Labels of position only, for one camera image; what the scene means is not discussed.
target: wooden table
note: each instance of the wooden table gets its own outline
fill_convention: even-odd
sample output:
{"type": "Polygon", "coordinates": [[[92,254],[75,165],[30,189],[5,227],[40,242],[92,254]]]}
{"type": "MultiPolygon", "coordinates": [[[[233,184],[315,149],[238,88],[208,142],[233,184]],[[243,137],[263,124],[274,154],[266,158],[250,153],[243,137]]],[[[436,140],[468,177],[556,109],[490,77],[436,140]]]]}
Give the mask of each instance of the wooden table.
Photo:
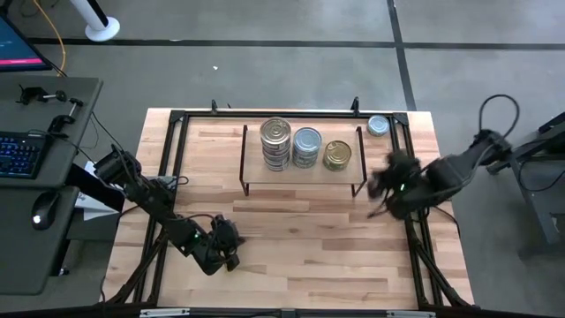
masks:
{"type": "MultiPolygon", "coordinates": [[[[170,111],[147,112],[137,153],[146,176],[157,174],[170,111]]],[[[416,156],[428,164],[439,156],[431,114],[409,112],[408,117],[416,156]]],[[[213,276],[203,274],[192,257],[185,258],[169,245],[159,306],[417,308],[404,224],[390,215],[367,220],[378,202],[368,200],[366,189],[352,199],[348,185],[253,185],[245,197],[238,179],[242,127],[258,127],[263,120],[190,119],[181,172],[190,183],[178,189],[175,210],[184,216],[224,214],[236,222],[247,242],[238,249],[239,267],[233,272],[221,269],[213,276]]],[[[366,133],[365,119],[290,122],[335,129],[362,126],[368,170],[384,168],[384,156],[392,149],[388,136],[366,133]]],[[[449,202],[441,207],[452,212],[449,202]]],[[[137,266],[147,220],[148,214],[140,209],[122,217],[103,286],[108,298],[137,266]]],[[[209,229],[206,218],[199,222],[209,229]]],[[[438,267],[472,303],[456,226],[433,210],[428,223],[438,267]]],[[[422,273],[431,299],[429,275],[426,269],[422,273]]]]}

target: gray floor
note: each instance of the gray floor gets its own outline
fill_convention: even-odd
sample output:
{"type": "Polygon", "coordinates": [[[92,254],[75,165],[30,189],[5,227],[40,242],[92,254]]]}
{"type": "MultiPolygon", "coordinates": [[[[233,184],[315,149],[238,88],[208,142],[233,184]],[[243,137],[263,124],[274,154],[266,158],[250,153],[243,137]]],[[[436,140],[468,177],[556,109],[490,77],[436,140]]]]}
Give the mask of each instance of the gray floor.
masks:
{"type": "MultiPolygon", "coordinates": [[[[386,0],[100,3],[122,22],[123,39],[393,41],[386,0]]],[[[395,4],[406,42],[565,42],[561,0],[395,4]]],[[[18,1],[11,17],[26,35],[53,37],[41,16],[22,19],[17,7],[18,1]]],[[[33,10],[30,1],[24,10],[33,10]]],[[[84,22],[66,1],[48,13],[63,37],[84,37],[84,22]]],[[[40,49],[60,60],[58,46],[40,49]]],[[[233,107],[347,109],[358,95],[365,110],[406,110],[394,49],[67,46],[67,56],[70,76],[104,79],[96,113],[133,152],[149,107],[202,107],[215,98],[233,107]]],[[[516,143],[565,110],[563,50],[407,49],[406,58],[416,106],[433,113],[444,155],[468,147],[478,129],[478,106],[489,95],[506,93],[521,103],[520,122],[509,137],[516,143]]],[[[513,113],[507,103],[494,102],[485,116],[488,127],[504,131],[513,113]]],[[[94,157],[108,150],[102,138],[94,157]]],[[[84,144],[93,139],[89,132],[84,144]]],[[[509,171],[497,177],[480,171],[454,203],[476,303],[565,316],[565,260],[517,257],[538,233],[509,171]]],[[[109,250],[104,243],[76,245],[68,256],[72,275],[51,280],[38,297],[0,297],[0,310],[94,303],[109,250]]]]}

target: keyboard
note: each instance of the keyboard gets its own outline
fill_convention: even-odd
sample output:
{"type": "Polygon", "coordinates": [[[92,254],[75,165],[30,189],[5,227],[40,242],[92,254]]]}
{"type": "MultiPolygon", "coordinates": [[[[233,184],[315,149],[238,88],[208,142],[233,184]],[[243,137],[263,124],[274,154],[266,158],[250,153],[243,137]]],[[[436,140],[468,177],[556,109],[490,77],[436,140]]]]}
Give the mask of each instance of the keyboard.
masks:
{"type": "Polygon", "coordinates": [[[0,132],[0,178],[36,178],[47,149],[45,135],[0,132]]]}

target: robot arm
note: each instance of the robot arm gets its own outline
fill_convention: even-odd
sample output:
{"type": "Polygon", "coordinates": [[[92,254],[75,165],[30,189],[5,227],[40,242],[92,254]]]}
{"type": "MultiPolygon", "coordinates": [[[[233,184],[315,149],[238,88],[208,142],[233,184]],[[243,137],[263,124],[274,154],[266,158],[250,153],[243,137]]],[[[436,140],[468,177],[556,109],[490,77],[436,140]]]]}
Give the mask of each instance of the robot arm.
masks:
{"type": "Polygon", "coordinates": [[[478,166],[503,159],[510,149],[498,132],[481,130],[460,155],[436,159],[424,169],[418,159],[404,152],[390,154],[388,167],[373,172],[368,184],[369,197],[377,199],[386,191],[383,204],[393,217],[404,219],[410,212],[446,201],[471,182],[478,166]]]}
{"type": "Polygon", "coordinates": [[[112,152],[94,165],[94,174],[106,184],[121,186],[125,197],[138,204],[167,232],[169,241],[184,256],[192,255],[207,275],[223,264],[229,271],[238,264],[239,237],[236,225],[223,216],[215,216],[212,230],[206,233],[193,219],[173,213],[174,193],[159,178],[141,175],[141,164],[129,152],[112,145],[112,152]]]}

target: computer screen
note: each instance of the computer screen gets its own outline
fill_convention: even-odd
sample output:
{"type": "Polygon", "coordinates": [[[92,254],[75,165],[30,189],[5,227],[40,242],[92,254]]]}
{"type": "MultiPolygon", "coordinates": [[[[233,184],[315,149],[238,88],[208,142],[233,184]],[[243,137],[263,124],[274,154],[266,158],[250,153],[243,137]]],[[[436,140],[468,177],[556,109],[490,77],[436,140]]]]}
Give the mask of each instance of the computer screen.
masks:
{"type": "Polygon", "coordinates": [[[51,66],[19,30],[0,14],[0,72],[43,71],[51,66]]]}

